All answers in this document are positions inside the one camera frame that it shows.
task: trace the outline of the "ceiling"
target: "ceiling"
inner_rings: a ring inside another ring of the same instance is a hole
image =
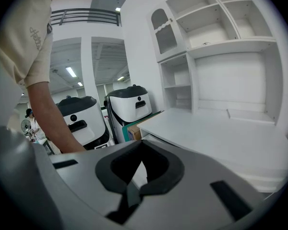
[[[128,80],[129,70],[123,42],[92,42],[92,62],[96,85],[112,83],[121,76]],[[66,67],[71,67],[76,74],[73,78]],[[50,57],[50,84],[51,94],[69,89],[83,88],[81,68],[81,38],[72,38],[53,43]],[[20,86],[24,91],[20,102],[27,102],[28,95],[21,81]]]
[[[126,0],[92,0],[91,9],[102,9],[115,11],[121,8]]]

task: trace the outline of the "printed logo on sleeve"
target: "printed logo on sleeve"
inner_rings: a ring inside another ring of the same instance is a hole
[[[32,27],[30,27],[30,33],[31,33],[31,37],[33,37],[33,39],[35,41],[36,48],[38,50],[41,50],[42,41],[40,40],[40,37],[38,36],[39,31],[37,31],[37,30],[33,29]]]

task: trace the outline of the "fan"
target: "fan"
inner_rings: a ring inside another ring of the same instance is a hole
[[[21,130],[22,130],[23,132],[25,132],[27,129],[30,129],[30,125],[31,125],[31,123],[30,123],[29,120],[27,120],[27,119],[23,120],[23,121],[21,122]]]

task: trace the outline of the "beige t-shirt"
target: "beige t-shirt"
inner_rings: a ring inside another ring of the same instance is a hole
[[[49,82],[51,0],[18,0],[0,27],[0,63],[18,83]]]

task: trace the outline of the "cabinet door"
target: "cabinet door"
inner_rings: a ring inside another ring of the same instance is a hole
[[[185,32],[165,2],[151,11],[147,20],[157,62],[187,51]]]

